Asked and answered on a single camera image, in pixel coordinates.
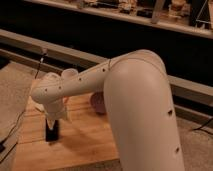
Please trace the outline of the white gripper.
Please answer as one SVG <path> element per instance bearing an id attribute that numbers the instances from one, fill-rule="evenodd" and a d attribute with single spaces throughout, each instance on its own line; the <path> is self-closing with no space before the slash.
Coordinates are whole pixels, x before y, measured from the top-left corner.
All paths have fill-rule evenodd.
<path id="1" fill-rule="evenodd" d="M 70 121 L 66 108 L 63 108 L 61 111 L 58 112 L 46 112 L 45 115 L 47 117 L 47 125 L 50 130 L 53 130 L 55 123 L 55 121 L 52 120 L 63 119 L 65 121 Z"/>

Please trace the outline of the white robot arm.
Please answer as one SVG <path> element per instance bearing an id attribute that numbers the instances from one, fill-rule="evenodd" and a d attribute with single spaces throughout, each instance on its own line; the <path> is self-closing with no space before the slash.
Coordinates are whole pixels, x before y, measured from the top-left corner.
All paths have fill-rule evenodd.
<path id="1" fill-rule="evenodd" d="M 89 92 L 104 94 L 123 171 L 185 171 L 171 88 L 156 53 L 133 51 L 67 79 L 48 73 L 31 97 L 54 122 L 67 117 L 65 97 Z"/>

